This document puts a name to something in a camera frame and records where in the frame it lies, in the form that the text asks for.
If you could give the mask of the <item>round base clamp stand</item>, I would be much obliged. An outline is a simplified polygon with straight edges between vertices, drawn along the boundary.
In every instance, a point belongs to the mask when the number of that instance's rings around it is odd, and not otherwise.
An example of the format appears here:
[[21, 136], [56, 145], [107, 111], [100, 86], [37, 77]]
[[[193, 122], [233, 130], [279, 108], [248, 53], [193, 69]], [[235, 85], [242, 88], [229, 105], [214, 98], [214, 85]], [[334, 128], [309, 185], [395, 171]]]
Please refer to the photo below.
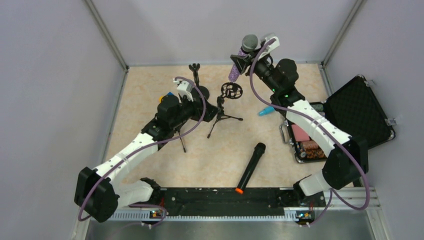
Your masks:
[[195, 85], [202, 92], [205, 99], [208, 100], [209, 97], [210, 97], [209, 90], [205, 86], [200, 85], [199, 69], [200, 69], [201, 65], [199, 63], [192, 63], [188, 67], [192, 71], [193, 80], [194, 80]]

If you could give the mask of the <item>purple glitter microphone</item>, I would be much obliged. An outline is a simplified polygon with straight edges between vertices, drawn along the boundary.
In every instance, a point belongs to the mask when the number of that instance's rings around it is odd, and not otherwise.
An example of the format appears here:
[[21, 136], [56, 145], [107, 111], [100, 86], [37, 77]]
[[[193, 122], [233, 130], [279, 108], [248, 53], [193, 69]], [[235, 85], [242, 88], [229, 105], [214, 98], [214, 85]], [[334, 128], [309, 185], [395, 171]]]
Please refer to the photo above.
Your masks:
[[258, 37], [255, 34], [245, 35], [241, 41], [241, 47], [238, 54], [230, 56], [230, 59], [233, 61], [233, 66], [228, 75], [228, 80], [231, 83], [236, 82], [239, 76], [246, 71], [250, 60], [249, 54], [256, 50], [258, 42]]

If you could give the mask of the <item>tripod stand with clip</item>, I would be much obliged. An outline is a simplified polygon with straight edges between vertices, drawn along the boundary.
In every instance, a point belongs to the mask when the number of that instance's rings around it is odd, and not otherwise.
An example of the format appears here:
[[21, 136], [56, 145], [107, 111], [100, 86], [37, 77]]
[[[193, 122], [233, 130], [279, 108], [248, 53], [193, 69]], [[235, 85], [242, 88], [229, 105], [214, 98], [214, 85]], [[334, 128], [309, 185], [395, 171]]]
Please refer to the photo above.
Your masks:
[[182, 145], [183, 152], [184, 152], [184, 153], [187, 153], [187, 148], [186, 148], [186, 146], [185, 146], [185, 143], [184, 143], [183, 137], [182, 137], [182, 135], [181, 135], [181, 130], [180, 130], [180, 129], [177, 129], [177, 130], [176, 130], [176, 132], [177, 132], [177, 135], [178, 135], [178, 137], [179, 137], [180, 143], [181, 143], [181, 145]]

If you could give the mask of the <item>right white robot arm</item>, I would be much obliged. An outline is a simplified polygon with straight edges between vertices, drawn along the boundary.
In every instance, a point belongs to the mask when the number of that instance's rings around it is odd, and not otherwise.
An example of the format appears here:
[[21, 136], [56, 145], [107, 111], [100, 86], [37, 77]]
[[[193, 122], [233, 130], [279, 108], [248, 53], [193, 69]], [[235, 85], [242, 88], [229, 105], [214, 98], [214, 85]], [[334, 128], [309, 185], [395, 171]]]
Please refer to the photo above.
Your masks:
[[230, 58], [241, 74], [249, 71], [250, 78], [259, 77], [273, 92], [269, 105], [305, 131], [324, 152], [324, 167], [293, 185], [299, 200], [327, 190], [340, 190], [365, 177], [368, 170], [366, 139], [344, 132], [311, 106], [295, 86], [299, 74], [293, 60], [284, 58], [273, 66], [267, 57], [256, 60], [251, 55], [231, 55]]

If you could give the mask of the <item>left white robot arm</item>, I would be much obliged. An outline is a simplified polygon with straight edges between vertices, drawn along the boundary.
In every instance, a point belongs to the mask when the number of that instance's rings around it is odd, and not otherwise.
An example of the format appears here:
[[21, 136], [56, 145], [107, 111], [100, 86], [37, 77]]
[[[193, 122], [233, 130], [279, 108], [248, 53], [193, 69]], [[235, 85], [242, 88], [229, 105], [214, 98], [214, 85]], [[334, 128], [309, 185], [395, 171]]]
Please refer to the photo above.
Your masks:
[[160, 151], [168, 142], [182, 137], [181, 127], [189, 120], [210, 122], [219, 109], [201, 96], [165, 95], [150, 120], [124, 149], [108, 161], [91, 169], [83, 168], [77, 177], [74, 202], [79, 206], [78, 221], [90, 217], [99, 223], [108, 220], [117, 209], [147, 202], [154, 192], [153, 183], [142, 178], [132, 184], [123, 179], [147, 157]]

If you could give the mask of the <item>blue plastic tube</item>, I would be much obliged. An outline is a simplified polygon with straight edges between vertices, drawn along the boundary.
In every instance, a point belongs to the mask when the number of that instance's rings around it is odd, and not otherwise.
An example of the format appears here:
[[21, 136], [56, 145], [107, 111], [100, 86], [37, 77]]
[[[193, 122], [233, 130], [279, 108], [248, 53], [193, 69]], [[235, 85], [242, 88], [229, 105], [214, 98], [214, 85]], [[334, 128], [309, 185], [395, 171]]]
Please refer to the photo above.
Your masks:
[[272, 106], [267, 106], [264, 109], [262, 109], [261, 111], [258, 112], [258, 116], [259, 117], [263, 117], [265, 115], [271, 114], [275, 111], [275, 109]]

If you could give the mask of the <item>black microphone orange end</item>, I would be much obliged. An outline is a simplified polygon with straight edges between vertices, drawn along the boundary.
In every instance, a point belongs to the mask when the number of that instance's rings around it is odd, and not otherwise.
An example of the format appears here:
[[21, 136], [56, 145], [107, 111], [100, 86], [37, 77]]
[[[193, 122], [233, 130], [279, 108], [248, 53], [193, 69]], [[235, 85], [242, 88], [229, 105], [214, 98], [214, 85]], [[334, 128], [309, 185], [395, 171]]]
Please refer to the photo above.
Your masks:
[[243, 195], [245, 188], [247, 187], [247, 184], [256, 169], [256, 166], [258, 165], [261, 157], [265, 153], [266, 145], [262, 142], [259, 142], [255, 147], [254, 151], [252, 153], [252, 156], [239, 180], [239, 183], [237, 184], [237, 187], [235, 188], [235, 192]]

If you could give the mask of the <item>pink block in case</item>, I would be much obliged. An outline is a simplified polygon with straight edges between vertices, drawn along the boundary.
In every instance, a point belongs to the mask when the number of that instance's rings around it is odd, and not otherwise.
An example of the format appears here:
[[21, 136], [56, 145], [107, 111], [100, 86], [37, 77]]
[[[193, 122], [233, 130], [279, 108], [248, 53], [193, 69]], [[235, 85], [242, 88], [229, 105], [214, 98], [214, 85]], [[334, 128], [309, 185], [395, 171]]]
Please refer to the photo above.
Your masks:
[[298, 125], [292, 124], [291, 128], [296, 142], [305, 142], [310, 140], [310, 136]]

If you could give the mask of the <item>poker chip stacks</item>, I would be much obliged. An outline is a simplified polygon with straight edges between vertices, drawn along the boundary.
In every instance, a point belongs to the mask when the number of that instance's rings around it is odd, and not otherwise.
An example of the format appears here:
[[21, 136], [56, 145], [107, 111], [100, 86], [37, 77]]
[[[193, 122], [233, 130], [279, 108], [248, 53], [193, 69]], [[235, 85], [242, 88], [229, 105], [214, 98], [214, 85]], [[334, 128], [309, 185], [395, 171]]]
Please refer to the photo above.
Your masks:
[[299, 156], [302, 160], [321, 160], [326, 158], [324, 151], [314, 140], [299, 142]]

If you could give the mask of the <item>open black carrying case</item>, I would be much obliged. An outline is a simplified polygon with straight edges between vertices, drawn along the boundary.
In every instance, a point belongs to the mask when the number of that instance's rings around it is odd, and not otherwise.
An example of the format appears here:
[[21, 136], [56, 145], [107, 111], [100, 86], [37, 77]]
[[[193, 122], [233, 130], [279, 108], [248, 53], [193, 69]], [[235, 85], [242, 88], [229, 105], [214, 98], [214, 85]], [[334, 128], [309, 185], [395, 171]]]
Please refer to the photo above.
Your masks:
[[[313, 102], [311, 106], [326, 117], [335, 127], [351, 136], [364, 137], [368, 149], [392, 141], [396, 137], [389, 118], [376, 98], [372, 80], [358, 74], [323, 102]], [[292, 146], [294, 159], [300, 163], [323, 162], [325, 159], [300, 159], [299, 142], [295, 141], [292, 122], [284, 120], [280, 133], [285, 144]]]

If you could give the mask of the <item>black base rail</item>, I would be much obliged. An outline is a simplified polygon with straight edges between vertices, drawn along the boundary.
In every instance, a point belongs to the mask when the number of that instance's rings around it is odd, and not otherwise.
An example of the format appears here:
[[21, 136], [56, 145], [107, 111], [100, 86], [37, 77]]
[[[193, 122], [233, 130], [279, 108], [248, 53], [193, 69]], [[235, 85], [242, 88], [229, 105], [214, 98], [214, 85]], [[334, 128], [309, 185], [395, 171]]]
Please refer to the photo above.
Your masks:
[[243, 194], [234, 188], [168, 187], [155, 190], [147, 202], [131, 208], [149, 210], [149, 220], [159, 220], [162, 208], [167, 221], [295, 221], [326, 206], [323, 192], [303, 200], [292, 188], [248, 187]]

